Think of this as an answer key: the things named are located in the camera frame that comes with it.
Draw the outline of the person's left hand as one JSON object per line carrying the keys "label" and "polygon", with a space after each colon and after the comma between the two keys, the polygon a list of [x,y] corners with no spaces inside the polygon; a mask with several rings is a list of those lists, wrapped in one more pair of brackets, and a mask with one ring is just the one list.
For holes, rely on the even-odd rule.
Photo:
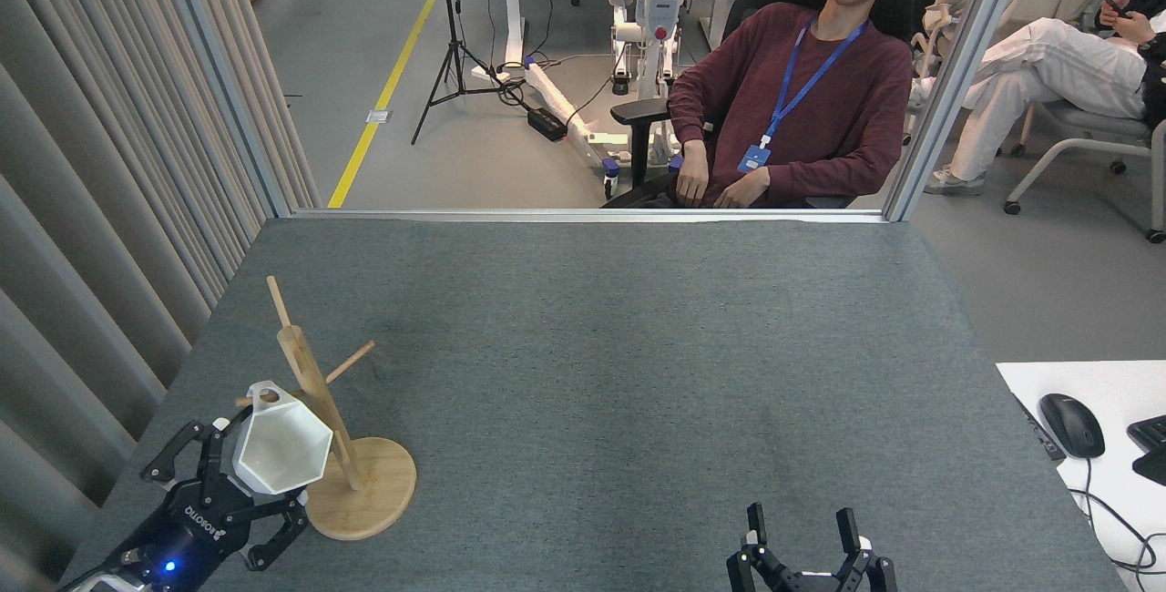
{"label": "person's left hand", "polygon": [[749,209],[758,198],[770,189],[770,169],[766,165],[756,168],[754,171],[744,174],[740,179],[719,193],[712,207],[715,209]]}

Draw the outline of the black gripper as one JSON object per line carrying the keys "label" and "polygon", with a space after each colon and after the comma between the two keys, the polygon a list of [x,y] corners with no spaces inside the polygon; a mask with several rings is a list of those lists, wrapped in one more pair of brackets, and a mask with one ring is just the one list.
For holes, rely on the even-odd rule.
{"label": "black gripper", "polygon": [[887,557],[879,557],[869,541],[858,533],[854,508],[834,513],[845,559],[834,575],[828,572],[784,572],[784,562],[770,550],[763,503],[750,503],[746,509],[747,530],[742,535],[740,549],[726,558],[731,591],[758,591],[756,578],[761,577],[770,591],[857,591],[862,582],[871,591],[898,591],[895,568]]}
{"label": "black gripper", "polygon": [[[141,468],[146,481],[175,482],[176,459],[192,442],[201,443],[194,479],[174,485],[163,503],[126,538],[126,568],[148,589],[201,589],[230,555],[250,541],[250,522],[279,515],[282,526],[264,544],[247,547],[250,571],[265,571],[308,526],[307,489],[294,488],[282,500],[255,505],[250,493],[220,475],[222,444],[232,421],[209,424],[192,420],[166,442]],[[244,512],[244,521],[226,521]]]}

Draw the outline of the person's hand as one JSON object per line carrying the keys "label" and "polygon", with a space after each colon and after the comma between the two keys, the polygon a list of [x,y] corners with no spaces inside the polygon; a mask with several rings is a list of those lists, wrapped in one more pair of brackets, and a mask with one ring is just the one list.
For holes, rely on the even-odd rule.
{"label": "person's hand", "polygon": [[1135,45],[1146,45],[1157,35],[1147,16],[1138,14],[1138,12],[1129,12],[1126,16],[1123,16],[1121,10],[1116,10],[1110,3],[1100,6],[1100,23]]}

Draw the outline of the person's right hand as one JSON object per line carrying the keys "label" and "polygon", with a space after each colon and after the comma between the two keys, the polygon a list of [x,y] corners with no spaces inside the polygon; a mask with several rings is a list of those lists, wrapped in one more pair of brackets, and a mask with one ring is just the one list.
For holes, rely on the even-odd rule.
{"label": "person's right hand", "polygon": [[701,205],[711,181],[704,141],[702,139],[684,141],[682,156],[675,185],[676,200],[684,207],[696,209]]}

